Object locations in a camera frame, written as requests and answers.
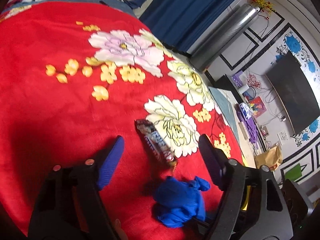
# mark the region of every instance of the blue crumpled bag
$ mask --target blue crumpled bag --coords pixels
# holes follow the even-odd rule
[[[156,212],[158,220],[170,228],[182,227],[192,217],[204,221],[204,200],[200,190],[209,189],[209,182],[197,176],[188,183],[168,176],[154,194],[154,200],[160,204]]]

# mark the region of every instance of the brown paper bag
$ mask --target brown paper bag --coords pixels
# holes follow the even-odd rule
[[[282,153],[278,145],[267,150],[266,152],[254,157],[257,169],[266,165],[271,171],[275,171],[283,161]]]

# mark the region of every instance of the television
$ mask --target television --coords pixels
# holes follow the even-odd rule
[[[300,67],[289,51],[266,74],[286,110],[294,135],[320,116],[316,97]]]

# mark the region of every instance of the flower center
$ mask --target flower center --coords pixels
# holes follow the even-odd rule
[[[201,83],[202,83],[201,77],[200,77],[197,73],[192,72],[192,73],[191,73],[191,77],[192,77],[193,82],[194,82],[197,86],[200,86],[200,85],[201,85]]]
[[[128,46],[127,46],[125,43],[121,43],[121,44],[119,45],[119,47],[120,47],[121,49],[128,49]]]
[[[173,125],[173,128],[175,129],[175,131],[176,131],[177,133],[182,132],[182,129],[181,129],[180,125],[178,125],[178,124],[174,124],[174,125]]]

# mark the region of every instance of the blue rose decal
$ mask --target blue rose decal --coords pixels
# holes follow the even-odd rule
[[[276,62],[278,62],[279,60],[281,60],[283,58],[282,54],[276,55]]]
[[[308,141],[309,138],[310,138],[310,137],[308,136],[307,133],[304,133],[304,134],[302,135],[302,141]]]
[[[289,50],[297,54],[301,50],[301,44],[292,34],[285,38],[285,43],[287,44]]]
[[[309,125],[309,130],[311,133],[315,133],[318,129],[319,121],[318,119],[314,120],[311,125]]]
[[[308,61],[308,68],[311,73],[316,72],[316,66],[313,61],[310,61],[310,60]]]

